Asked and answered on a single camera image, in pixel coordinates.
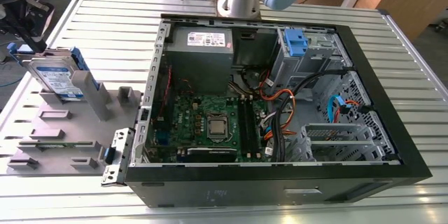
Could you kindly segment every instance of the blue latch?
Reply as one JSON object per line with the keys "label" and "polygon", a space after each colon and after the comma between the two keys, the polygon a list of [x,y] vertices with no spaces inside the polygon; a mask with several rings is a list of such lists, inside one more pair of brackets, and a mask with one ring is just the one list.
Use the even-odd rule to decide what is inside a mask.
{"label": "blue latch", "polygon": [[286,29],[286,41],[292,57],[303,57],[308,49],[308,39],[300,29]]}

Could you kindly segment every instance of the small circuit board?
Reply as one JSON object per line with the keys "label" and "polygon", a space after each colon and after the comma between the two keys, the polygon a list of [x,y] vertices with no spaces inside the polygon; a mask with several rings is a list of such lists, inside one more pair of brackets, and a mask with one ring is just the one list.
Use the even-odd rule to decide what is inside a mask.
{"label": "small circuit board", "polygon": [[198,154],[194,160],[207,162],[200,154],[208,152],[214,161],[220,155],[223,162],[266,162],[259,130],[266,107],[263,100],[248,97],[178,96],[172,128],[156,132],[156,145],[147,147],[152,158],[168,163],[198,162],[184,159]]}

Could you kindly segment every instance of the green circuit board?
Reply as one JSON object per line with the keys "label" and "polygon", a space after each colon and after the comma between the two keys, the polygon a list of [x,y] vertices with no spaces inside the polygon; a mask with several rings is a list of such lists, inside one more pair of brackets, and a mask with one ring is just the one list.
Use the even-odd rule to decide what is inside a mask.
{"label": "green circuit board", "polygon": [[[255,124],[246,125],[252,127],[256,132],[259,154],[248,155],[242,152],[240,142],[240,121],[239,121],[239,98],[218,97],[212,95],[190,96],[183,95],[175,98],[172,129],[168,134],[166,147],[160,147],[159,153],[163,153],[164,162],[176,161],[176,153],[180,147],[228,147],[238,150],[238,162],[263,162],[266,160],[262,154],[262,136],[259,132],[260,114],[267,113],[267,103],[264,101],[252,101]],[[226,126],[226,134],[220,139],[211,135],[212,123],[216,119],[218,126]]]}

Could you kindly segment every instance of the white label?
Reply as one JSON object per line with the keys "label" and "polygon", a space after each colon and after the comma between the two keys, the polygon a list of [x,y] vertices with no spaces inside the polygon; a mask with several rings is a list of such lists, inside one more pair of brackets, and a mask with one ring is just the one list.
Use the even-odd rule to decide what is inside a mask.
{"label": "white label", "polygon": [[264,153],[266,153],[267,155],[272,156],[274,148],[267,147],[267,148],[264,149]]}
{"label": "white label", "polygon": [[188,46],[226,47],[226,34],[190,33]]}
{"label": "white label", "polygon": [[67,68],[38,67],[36,70],[47,85],[64,100],[80,100],[83,92],[74,86],[70,79],[72,74]]}
{"label": "white label", "polygon": [[272,85],[274,85],[274,81],[271,81],[270,78],[267,78],[267,80],[266,80],[264,82],[267,83],[267,85],[270,85],[270,87],[272,87]]}

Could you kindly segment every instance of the aluminum slotted surface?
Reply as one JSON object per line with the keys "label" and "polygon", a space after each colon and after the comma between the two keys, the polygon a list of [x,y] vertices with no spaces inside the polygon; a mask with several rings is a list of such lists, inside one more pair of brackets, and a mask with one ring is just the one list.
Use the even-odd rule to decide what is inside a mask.
{"label": "aluminum slotted surface", "polygon": [[[107,88],[143,91],[162,13],[215,15],[212,2],[187,0],[74,0],[50,39],[52,48],[78,46]],[[354,203],[288,207],[148,209],[127,187],[100,187],[102,177],[0,177],[0,220],[47,223],[378,223],[448,222],[448,104],[404,46],[406,41],[375,10],[298,5],[263,19],[348,25],[398,109],[434,177],[392,188]],[[0,115],[0,154],[16,151],[32,129],[43,100],[27,74]],[[0,167],[8,159],[0,158]]]}

